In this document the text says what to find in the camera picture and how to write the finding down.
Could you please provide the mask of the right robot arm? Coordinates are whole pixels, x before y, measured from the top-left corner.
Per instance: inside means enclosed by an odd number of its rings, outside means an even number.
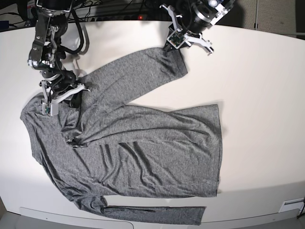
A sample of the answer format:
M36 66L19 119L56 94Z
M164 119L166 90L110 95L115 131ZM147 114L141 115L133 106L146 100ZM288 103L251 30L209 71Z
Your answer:
M40 87L44 93L44 104L48 112L55 103L65 102L72 108L81 104L81 92L85 87L73 71L62 64L67 54L79 54L84 45L84 35L74 7L74 0L38 0L35 2L37 20L35 38L28 57L28 65L40 71L43 80ZM68 28L68 20L73 17L79 38L79 47L75 50L62 45L61 38Z

